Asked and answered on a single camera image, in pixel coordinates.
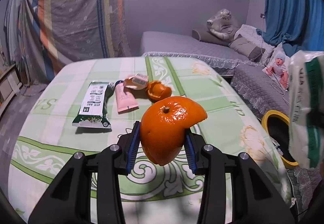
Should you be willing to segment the green white snack packet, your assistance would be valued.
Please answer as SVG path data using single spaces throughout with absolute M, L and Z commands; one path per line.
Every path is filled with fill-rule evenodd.
M 113 82 L 91 82 L 72 125 L 110 130 L 112 125 L 109 121 L 107 104 L 114 91 Z

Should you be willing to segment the white green tissue pack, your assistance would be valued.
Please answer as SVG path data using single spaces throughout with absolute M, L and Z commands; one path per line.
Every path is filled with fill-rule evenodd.
M 300 50 L 289 63 L 289 152 L 303 168 L 323 161 L 323 51 Z

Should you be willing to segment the large orange peel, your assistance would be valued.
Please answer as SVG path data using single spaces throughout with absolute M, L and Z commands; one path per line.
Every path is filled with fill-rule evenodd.
M 154 103 L 143 114 L 140 124 L 145 155 L 160 166 L 173 161 L 182 149 L 186 129 L 207 117 L 200 104 L 186 97 L 172 96 Z

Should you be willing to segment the small orange peel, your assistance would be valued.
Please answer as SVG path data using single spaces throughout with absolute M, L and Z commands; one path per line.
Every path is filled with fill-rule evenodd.
M 148 83 L 145 92 L 150 100 L 157 102 L 170 97 L 172 89 L 160 81 L 152 81 Z

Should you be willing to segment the yellow rim trash bin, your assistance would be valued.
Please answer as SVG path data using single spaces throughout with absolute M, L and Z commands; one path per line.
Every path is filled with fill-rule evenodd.
M 261 120 L 261 125 L 271 137 L 285 168 L 295 169 L 299 164 L 289 153 L 289 117 L 277 110 L 269 110 Z

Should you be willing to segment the green floral table cloth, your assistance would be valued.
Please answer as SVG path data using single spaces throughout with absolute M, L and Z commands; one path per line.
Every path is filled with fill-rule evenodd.
M 155 146 L 176 140 L 163 113 L 154 111 L 146 92 L 135 92 L 138 106 L 119 112 L 116 96 L 107 102 L 111 129 L 73 126 L 86 91 L 93 81 L 117 82 L 146 75 L 170 87 L 175 99 L 200 104 L 208 117 L 191 130 L 224 153 L 249 154 L 264 171 L 286 204 L 292 191 L 280 155 L 252 111 L 225 79 L 206 63 L 193 58 L 138 57 L 95 59 L 65 66 L 51 81 L 28 114 L 12 148 L 8 200 L 27 221 L 47 187 L 71 156 L 99 153 L 132 131 L 137 121 L 145 134 L 156 133 Z M 181 151 L 170 163 L 152 163 L 140 149 L 134 169 L 120 176 L 120 192 L 127 223 L 196 223 L 203 176 L 194 175 Z

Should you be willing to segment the grey sofa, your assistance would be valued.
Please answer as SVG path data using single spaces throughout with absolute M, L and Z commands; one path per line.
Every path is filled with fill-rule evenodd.
M 288 93 L 262 71 L 265 63 L 260 58 L 251 61 L 228 46 L 156 31 L 143 33 L 140 53 L 143 56 L 199 59 L 224 77 L 258 118 L 269 110 L 289 115 Z

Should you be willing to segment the pink cream tube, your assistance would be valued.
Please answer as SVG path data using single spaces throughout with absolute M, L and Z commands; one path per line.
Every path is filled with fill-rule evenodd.
M 139 107 L 133 94 L 124 86 L 124 82 L 119 80 L 115 83 L 115 97 L 118 113 L 124 113 Z

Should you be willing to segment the low white tv cabinet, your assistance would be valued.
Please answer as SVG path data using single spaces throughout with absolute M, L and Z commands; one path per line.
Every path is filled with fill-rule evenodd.
M 1 107 L 0 116 L 3 115 L 4 111 L 8 107 L 12 99 L 19 94 L 20 88 L 22 87 L 21 78 L 19 76 L 18 69 L 15 64 L 7 67 L 4 71 L 1 71 Z

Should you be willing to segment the small pink box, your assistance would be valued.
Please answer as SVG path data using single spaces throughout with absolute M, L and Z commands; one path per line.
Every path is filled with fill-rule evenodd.
M 148 76 L 143 74 L 135 74 L 135 75 L 127 76 L 127 78 L 125 78 L 123 82 L 123 86 L 128 89 L 140 91 L 147 87 L 148 82 L 149 82 Z

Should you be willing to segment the grey brown pillow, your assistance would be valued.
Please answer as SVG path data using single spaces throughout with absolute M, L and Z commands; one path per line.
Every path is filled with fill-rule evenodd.
M 229 44 L 229 47 L 253 62 L 258 62 L 265 52 L 264 48 L 251 43 L 251 41 L 247 40 L 242 35 L 238 35 L 237 38 Z

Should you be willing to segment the dark grey sofa cushion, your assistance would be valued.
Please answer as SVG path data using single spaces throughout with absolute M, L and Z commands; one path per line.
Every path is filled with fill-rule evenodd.
M 222 46 L 228 46 L 230 42 L 228 40 L 222 40 L 214 36 L 207 29 L 193 29 L 192 37 L 200 42 L 219 44 Z

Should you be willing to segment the tiger plush toy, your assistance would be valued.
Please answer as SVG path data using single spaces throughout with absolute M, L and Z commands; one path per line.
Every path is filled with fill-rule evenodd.
M 241 26 L 227 9 L 219 10 L 207 21 L 207 29 L 218 39 L 232 41 Z

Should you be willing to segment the blue curtain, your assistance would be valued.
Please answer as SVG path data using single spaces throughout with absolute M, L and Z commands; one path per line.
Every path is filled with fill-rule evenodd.
M 257 30 L 287 56 L 299 50 L 323 51 L 323 0 L 266 0 L 266 31 Z

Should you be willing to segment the striped grey hanging sheet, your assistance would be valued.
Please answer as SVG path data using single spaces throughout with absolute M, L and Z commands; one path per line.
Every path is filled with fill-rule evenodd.
M 129 57 L 123 1 L 8 0 L 7 61 L 33 84 L 76 61 Z

